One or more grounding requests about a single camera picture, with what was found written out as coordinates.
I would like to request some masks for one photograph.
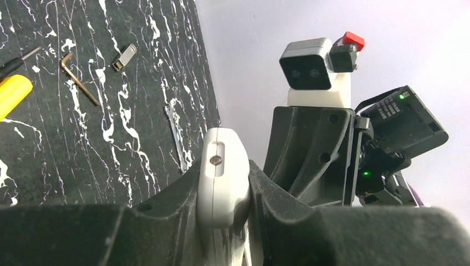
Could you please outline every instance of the black cable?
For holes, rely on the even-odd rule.
[[[372,97],[370,99],[367,99],[365,101],[362,101],[357,107],[356,109],[354,109],[354,112],[357,114],[359,113],[359,111],[361,111],[362,109],[366,108],[367,106],[369,105],[372,105],[380,100],[382,100],[383,98],[387,97],[387,96],[390,96],[392,93],[396,92],[400,90],[400,88],[397,88],[397,89],[393,89],[393,90],[389,90],[387,91],[386,93],[382,93],[380,95],[377,95],[375,97]]]

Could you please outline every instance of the white wall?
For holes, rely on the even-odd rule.
[[[352,105],[403,85],[450,134],[404,171],[424,201],[470,228],[470,2],[196,1],[222,125],[264,165],[273,109],[288,85],[278,64],[289,42],[350,30],[366,40],[352,75]]]

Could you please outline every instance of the red cap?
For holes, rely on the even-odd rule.
[[[365,41],[361,37],[357,36],[356,34],[352,32],[346,32],[343,36],[343,44],[350,44],[354,43],[357,46],[357,51],[360,52],[364,46],[365,46]]]

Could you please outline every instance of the camera lens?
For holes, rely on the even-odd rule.
[[[318,78],[319,76],[320,76],[320,71],[318,71],[317,69],[310,70],[310,77]]]
[[[293,78],[298,79],[300,77],[300,72],[298,70],[294,70],[292,71],[291,75]]]

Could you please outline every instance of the black marble surface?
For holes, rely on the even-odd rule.
[[[181,176],[164,106],[187,163],[218,126],[193,0],[0,1],[0,62],[37,46],[17,73],[33,91],[0,122],[0,204],[126,203]],[[110,63],[129,43],[122,73]],[[95,107],[60,69],[68,63]]]

